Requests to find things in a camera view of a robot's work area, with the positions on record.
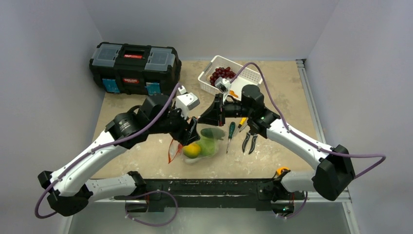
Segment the clear zip top bag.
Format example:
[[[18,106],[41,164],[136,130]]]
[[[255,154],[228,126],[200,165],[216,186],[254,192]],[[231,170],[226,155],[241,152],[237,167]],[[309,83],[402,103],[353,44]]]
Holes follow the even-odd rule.
[[[207,127],[200,130],[200,139],[183,146],[176,140],[172,140],[168,150],[168,164],[178,156],[187,164],[193,164],[197,161],[215,156],[226,137],[226,132],[216,128]]]

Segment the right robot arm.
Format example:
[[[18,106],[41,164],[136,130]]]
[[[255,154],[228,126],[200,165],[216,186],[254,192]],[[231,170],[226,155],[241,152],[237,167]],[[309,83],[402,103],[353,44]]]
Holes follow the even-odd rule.
[[[198,122],[223,126],[226,118],[237,117],[247,119],[252,133],[281,144],[314,169],[313,172],[283,174],[273,186],[277,197],[286,198],[295,191],[312,191],[334,201],[355,179],[354,167],[345,147],[318,142],[284,122],[280,115],[265,106],[264,95],[255,85],[245,86],[241,99],[232,102],[223,94],[216,94]]]

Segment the green cabbage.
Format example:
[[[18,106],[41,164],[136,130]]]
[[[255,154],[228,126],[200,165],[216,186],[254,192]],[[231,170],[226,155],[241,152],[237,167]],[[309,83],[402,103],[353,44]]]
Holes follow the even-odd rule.
[[[213,138],[201,138],[196,144],[201,149],[200,156],[213,156],[218,152],[217,141]]]

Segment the dark green cucumber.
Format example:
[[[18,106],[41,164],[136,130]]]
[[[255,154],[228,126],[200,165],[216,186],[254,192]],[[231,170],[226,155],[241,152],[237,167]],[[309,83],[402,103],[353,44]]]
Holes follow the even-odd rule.
[[[201,135],[207,138],[224,140],[225,132],[218,128],[204,128],[201,130]]]

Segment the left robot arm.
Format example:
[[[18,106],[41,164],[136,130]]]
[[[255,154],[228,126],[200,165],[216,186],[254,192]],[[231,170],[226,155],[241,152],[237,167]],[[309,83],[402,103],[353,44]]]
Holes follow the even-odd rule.
[[[74,215],[89,203],[109,197],[142,198],[146,183],[136,171],[107,179],[94,179],[93,175],[152,134],[169,134],[182,145],[197,141],[200,138],[196,131],[197,119],[188,118],[188,112],[199,103],[193,93],[176,98],[157,94],[116,115],[97,139],[70,163],[38,175],[44,188],[42,198],[47,199],[55,214],[62,216]]]

